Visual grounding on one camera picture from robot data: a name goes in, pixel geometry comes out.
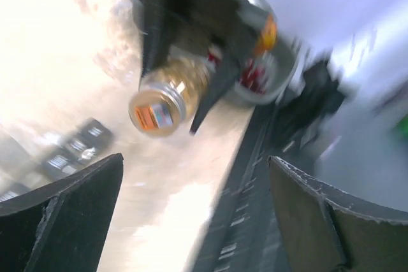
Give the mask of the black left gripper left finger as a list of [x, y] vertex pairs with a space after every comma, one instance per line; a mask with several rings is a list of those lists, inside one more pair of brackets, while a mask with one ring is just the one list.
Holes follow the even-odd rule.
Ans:
[[1, 271], [96, 271], [124, 172], [112, 154], [1, 203]]

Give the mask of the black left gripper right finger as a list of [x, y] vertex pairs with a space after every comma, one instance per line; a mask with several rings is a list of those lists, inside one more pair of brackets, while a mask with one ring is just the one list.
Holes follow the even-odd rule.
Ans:
[[280, 157], [268, 165], [292, 271], [407, 271], [407, 212], [352, 196]]

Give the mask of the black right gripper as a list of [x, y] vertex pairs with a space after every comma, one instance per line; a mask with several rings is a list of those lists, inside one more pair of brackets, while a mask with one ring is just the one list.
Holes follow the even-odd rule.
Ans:
[[140, 78], [162, 66], [171, 45], [185, 49], [222, 47], [207, 91], [191, 124], [195, 134], [207, 113], [238, 81], [255, 45], [254, 5], [249, 0], [140, 0]]

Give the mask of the grey weekly pill organizer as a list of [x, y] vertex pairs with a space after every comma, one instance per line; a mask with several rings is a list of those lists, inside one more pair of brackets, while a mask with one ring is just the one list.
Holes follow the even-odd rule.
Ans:
[[39, 154], [33, 155], [1, 130], [1, 201], [80, 171], [106, 152], [114, 138], [114, 133], [100, 121], [89, 118], [66, 136], [45, 133], [34, 144]]

